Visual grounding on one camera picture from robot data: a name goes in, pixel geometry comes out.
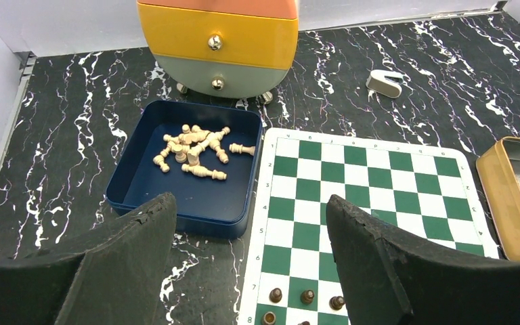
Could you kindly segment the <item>dark blue plastic bin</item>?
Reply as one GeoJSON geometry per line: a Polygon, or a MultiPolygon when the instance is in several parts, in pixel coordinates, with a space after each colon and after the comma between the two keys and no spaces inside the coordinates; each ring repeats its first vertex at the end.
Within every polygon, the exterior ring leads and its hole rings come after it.
{"type": "Polygon", "coordinates": [[[183,172],[174,154],[166,158],[170,170],[163,173],[153,158],[165,148],[163,136],[178,135],[185,124],[210,131],[229,127],[230,133],[221,140],[224,150],[232,143],[256,148],[261,145],[263,127],[256,112],[156,100],[146,106],[130,137],[106,188],[106,199],[119,215],[124,215],[170,192],[176,198],[178,232],[239,238],[248,225],[258,157],[230,154],[228,163],[223,164],[214,150],[204,151],[200,162],[210,170],[226,173],[225,181],[183,172]]]}

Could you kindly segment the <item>brown rook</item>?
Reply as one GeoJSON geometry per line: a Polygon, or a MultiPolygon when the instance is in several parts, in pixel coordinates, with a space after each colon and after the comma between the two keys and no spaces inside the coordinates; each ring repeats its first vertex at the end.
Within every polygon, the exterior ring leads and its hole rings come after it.
{"type": "Polygon", "coordinates": [[[274,325],[276,323],[276,315],[272,311],[267,311],[261,316],[261,325],[274,325]]]}

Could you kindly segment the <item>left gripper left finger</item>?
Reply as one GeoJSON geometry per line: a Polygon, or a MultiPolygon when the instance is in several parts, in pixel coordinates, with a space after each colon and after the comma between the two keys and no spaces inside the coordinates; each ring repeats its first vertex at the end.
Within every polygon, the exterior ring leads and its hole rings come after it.
{"type": "Polygon", "coordinates": [[[51,248],[0,259],[0,324],[153,324],[176,224],[166,192],[51,248]]]}

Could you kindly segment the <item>round drawer cabinet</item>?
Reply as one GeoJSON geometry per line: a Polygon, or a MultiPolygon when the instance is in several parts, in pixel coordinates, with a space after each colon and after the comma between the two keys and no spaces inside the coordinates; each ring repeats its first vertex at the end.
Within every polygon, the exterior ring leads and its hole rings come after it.
{"type": "Polygon", "coordinates": [[[297,50],[298,1],[138,1],[137,12],[180,93],[268,104],[297,50]]]}

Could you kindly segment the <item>small white blue clip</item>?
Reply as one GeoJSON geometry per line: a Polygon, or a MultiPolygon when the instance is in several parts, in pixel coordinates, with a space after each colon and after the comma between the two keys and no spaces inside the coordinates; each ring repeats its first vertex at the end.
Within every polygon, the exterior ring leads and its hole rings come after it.
{"type": "Polygon", "coordinates": [[[404,82],[402,73],[390,70],[372,70],[366,80],[369,90],[385,95],[388,98],[398,98],[402,94],[401,84],[404,82]]]}

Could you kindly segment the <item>green white chess board mat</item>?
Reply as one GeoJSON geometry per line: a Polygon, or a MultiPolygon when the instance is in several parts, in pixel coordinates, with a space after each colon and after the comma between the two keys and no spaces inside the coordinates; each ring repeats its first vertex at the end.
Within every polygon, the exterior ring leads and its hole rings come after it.
{"type": "Polygon", "coordinates": [[[436,244],[498,258],[466,156],[454,149],[291,129],[269,129],[259,180],[239,324],[348,324],[326,226],[340,196],[373,217],[436,244]],[[269,292],[282,290],[272,303],[269,292]],[[312,289],[315,299],[300,296],[312,289]]]}

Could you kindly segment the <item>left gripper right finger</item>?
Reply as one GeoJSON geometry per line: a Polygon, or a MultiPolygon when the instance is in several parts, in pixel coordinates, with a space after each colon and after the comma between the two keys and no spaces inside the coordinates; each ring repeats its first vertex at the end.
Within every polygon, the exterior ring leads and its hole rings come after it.
{"type": "Polygon", "coordinates": [[[520,262],[436,244],[337,195],[326,223],[352,324],[520,324],[520,262]]]}

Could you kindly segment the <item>brown pawn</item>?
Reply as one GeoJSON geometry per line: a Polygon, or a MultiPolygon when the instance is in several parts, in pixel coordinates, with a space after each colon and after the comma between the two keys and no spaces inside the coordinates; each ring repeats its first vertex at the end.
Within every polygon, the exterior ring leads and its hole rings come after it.
{"type": "Polygon", "coordinates": [[[279,303],[282,300],[282,290],[280,288],[274,288],[269,292],[269,300],[272,303],[279,303]]]}
{"type": "Polygon", "coordinates": [[[302,304],[310,305],[313,303],[315,296],[316,296],[315,292],[312,289],[307,289],[301,293],[300,299],[301,299],[302,304]]]}
{"type": "Polygon", "coordinates": [[[329,306],[331,309],[338,311],[341,310],[345,305],[343,296],[333,296],[329,300],[329,306]]]}

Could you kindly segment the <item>pile of light chess pieces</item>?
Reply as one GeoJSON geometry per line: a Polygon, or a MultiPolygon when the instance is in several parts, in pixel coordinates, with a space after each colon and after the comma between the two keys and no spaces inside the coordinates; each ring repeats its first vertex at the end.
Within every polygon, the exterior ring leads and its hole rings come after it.
{"type": "Polygon", "coordinates": [[[223,164],[229,162],[228,152],[236,154],[248,154],[253,156],[256,152],[255,146],[245,146],[243,144],[232,143],[227,150],[221,147],[221,141],[231,132],[228,126],[219,131],[202,129],[199,125],[184,124],[181,126],[181,133],[177,136],[169,134],[163,135],[162,139],[166,143],[164,149],[152,158],[152,163],[161,172],[168,173],[170,166],[166,162],[168,156],[173,156],[175,161],[181,165],[181,170],[191,173],[197,177],[211,178],[225,181],[227,173],[216,169],[208,169],[200,162],[200,155],[210,148],[215,156],[223,164]]]}

